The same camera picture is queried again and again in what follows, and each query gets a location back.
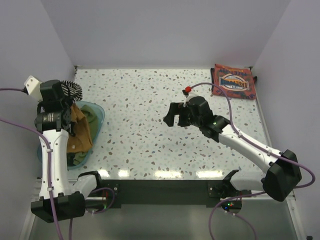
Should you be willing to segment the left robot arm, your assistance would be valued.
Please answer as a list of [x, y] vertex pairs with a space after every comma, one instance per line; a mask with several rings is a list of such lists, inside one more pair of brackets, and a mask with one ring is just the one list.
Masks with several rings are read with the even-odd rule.
[[69, 183], [67, 143], [74, 133], [71, 106], [79, 94], [68, 84], [60, 80], [40, 82], [34, 77], [24, 84], [27, 93], [38, 101], [34, 124], [42, 151], [39, 200], [32, 202], [30, 209], [47, 223], [82, 217], [87, 197], [99, 196], [104, 190], [97, 171], [82, 173], [74, 184]]

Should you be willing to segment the red tank top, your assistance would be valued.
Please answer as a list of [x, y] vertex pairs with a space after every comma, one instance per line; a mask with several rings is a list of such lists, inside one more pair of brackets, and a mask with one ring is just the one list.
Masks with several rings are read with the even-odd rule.
[[229, 98], [255, 100], [257, 77], [253, 76], [250, 68], [236, 68], [215, 64], [210, 69], [214, 85], [223, 89]]

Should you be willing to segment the black white striped tank top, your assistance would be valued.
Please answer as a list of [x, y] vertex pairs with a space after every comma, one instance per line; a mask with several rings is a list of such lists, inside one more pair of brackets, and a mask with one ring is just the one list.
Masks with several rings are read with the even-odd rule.
[[83, 99], [82, 87], [73, 81], [63, 80], [60, 82], [63, 93], [74, 102]]

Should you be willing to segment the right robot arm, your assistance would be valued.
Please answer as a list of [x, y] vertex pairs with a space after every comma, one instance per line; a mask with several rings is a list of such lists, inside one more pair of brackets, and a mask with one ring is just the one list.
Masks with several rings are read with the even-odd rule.
[[261, 170], [251, 174], [241, 174], [240, 170], [228, 173], [222, 180], [224, 198], [242, 191], [263, 191], [272, 199], [282, 202], [302, 179], [294, 152], [281, 152], [233, 127], [229, 119], [214, 114], [202, 96], [170, 103], [163, 121], [168, 127], [173, 127], [175, 117], [178, 117], [178, 126], [197, 127], [205, 137], [237, 151]]

